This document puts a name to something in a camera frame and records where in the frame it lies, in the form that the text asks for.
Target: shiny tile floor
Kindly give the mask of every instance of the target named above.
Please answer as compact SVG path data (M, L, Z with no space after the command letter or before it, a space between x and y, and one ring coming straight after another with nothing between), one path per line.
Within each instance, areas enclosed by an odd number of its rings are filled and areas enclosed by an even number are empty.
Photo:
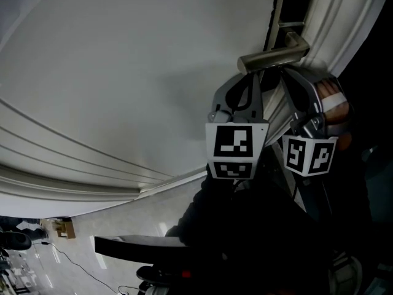
M58 238L56 232L49 230L49 242L116 293L119 285L138 287L141 281L135 273L142 264L96 254L92 237L130 234L164 236L168 229L177 224L193 196L200 190L201 182L196 180L151 197L77 216L72 219L76 239ZM31 290L38 292L36 294L114 293L71 264L51 245L38 244L23 253L14 252L11 260L15 267L23 267L14 272L17 279L28 281ZM127 288L122 288L122 291L130 295L138 293L135 289Z

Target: metal lever handle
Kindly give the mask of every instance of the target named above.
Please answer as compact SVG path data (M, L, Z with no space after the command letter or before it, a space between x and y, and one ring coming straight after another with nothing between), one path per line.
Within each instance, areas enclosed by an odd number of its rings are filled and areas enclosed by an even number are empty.
M291 29L286 33L285 45L287 47L239 57L239 71L246 75L262 69L286 65L300 61L309 51L307 42Z

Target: white bandage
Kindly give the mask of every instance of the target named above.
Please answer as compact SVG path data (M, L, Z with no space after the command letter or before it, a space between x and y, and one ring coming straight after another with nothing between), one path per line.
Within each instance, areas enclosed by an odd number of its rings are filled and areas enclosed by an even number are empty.
M333 109L334 107L344 103L346 101L346 98L344 96L344 94L340 93L336 93L333 94L329 97L324 98L321 103L322 103L322 108L324 110L324 112L327 112L331 109Z

